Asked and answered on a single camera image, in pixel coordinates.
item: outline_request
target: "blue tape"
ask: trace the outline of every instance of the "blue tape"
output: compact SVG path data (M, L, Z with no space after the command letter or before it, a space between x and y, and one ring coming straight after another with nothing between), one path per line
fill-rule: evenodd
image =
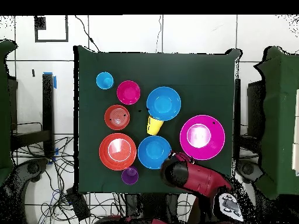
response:
M53 86L55 89L57 88L56 76L53 76Z
M51 162L48 162L48 165L52 165L53 164L53 162L56 162L56 158L55 157L52 157L52 159L51 159L52 161Z

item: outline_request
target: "plate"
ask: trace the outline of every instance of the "plate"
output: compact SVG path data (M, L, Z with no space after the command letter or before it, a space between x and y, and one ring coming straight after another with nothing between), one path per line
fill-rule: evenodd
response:
M209 160L222 150L225 133L222 125L208 115L189 119L180 131L180 145L184 152L197 160Z
M180 96L171 87L158 87L147 98L147 108L156 120L173 119L180 112Z
M113 105L106 110L104 118L110 129L119 131L130 122L130 113L121 105Z
M113 133L100 144L99 156L102 163L112 170L124 170L135 161L137 154L134 141L122 133Z
M161 136L148 136L138 147L138 158L148 169L160 169L171 152L169 142Z
M126 105L132 105L140 98L140 88L132 80L125 80L117 87L117 98Z

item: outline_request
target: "cup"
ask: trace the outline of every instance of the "cup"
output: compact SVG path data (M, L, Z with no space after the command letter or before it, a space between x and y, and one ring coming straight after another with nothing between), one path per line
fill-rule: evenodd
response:
M100 89L110 89L113 86L113 77L108 72L102 72L96 77L96 84Z
M130 166L127 169L123 170L121 174L121 179L127 185L133 185L138 180L138 171L136 167Z
M148 116L147 134L156 136L156 134L158 134L163 122L164 121L162 121L162 120L156 120L152 116Z

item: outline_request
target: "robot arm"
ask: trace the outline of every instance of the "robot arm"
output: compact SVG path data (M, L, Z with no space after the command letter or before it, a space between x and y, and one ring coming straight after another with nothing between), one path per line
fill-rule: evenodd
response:
M220 173L194 164L185 154L173 154L161 167L165 184L199 198L199 207L212 221L243 222L231 183Z

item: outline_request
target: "red bowl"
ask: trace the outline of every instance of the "red bowl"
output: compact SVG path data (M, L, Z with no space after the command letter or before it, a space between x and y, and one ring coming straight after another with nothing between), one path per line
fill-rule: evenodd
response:
M130 122L130 113L121 105L110 106L105 112L106 125L115 131L122 130Z
M135 161L137 154L134 141L122 133L113 133L100 144L99 156L102 163L112 170L124 170Z

